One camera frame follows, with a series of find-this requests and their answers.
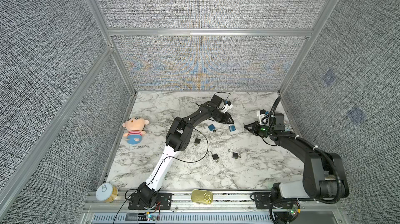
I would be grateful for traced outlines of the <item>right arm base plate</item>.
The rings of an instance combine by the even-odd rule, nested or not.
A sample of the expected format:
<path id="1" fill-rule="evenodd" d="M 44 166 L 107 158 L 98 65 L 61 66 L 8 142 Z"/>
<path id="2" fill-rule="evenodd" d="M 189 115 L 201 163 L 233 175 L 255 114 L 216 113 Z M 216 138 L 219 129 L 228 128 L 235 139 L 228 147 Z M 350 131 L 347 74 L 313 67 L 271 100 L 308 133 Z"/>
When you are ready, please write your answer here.
<path id="1" fill-rule="evenodd" d="M 269 209 L 271 206 L 270 193 L 267 192 L 253 192 L 250 195 L 250 199 L 254 201 L 256 209 Z M 287 201 L 275 204 L 273 209 L 291 209 L 294 201 Z"/>

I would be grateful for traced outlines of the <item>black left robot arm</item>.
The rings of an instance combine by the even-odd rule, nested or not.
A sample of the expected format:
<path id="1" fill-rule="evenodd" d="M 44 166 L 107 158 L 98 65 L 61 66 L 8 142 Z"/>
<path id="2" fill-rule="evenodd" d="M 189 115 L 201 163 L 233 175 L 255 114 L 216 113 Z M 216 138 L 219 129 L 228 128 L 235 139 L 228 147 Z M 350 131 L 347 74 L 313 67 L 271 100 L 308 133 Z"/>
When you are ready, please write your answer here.
<path id="1" fill-rule="evenodd" d="M 183 161 L 177 156 L 189 145 L 195 127 L 209 119 L 223 125 L 234 124 L 231 114 L 228 113 L 232 107 L 232 103 L 227 98 L 223 99 L 215 93 L 210 101 L 198 105 L 198 109 L 194 113 L 183 118 L 176 117 L 173 120 L 165 138 L 165 148 L 157 165 L 146 181 L 141 183 L 137 189 L 140 202 L 146 208 L 152 208 L 156 204 L 158 192 L 173 161 Z"/>

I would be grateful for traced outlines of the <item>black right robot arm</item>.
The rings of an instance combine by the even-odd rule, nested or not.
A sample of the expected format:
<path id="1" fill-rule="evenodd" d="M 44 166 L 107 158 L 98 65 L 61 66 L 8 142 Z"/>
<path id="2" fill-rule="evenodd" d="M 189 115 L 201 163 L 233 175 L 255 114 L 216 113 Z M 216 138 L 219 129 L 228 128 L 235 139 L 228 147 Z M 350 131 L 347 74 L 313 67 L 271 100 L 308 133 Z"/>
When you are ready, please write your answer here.
<path id="1" fill-rule="evenodd" d="M 253 135 L 271 139 L 273 146 L 289 151 L 304 164 L 302 179 L 275 183 L 271 189 L 270 201 L 307 200 L 335 204 L 347 198 L 350 189 L 340 155 L 327 153 L 286 130 L 283 120 L 281 113 L 267 114 L 244 126 Z"/>

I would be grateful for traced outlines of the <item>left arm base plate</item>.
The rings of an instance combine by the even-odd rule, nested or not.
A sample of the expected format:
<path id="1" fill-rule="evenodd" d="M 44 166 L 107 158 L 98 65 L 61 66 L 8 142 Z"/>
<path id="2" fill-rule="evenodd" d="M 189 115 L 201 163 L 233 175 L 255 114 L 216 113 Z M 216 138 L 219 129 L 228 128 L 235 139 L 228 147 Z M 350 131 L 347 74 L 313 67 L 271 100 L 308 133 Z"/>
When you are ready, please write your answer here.
<path id="1" fill-rule="evenodd" d="M 129 210 L 150 210 L 155 209 L 170 210 L 172 203 L 171 193 L 155 193 L 152 196 L 140 196 L 139 193 L 133 193 L 129 199 Z"/>

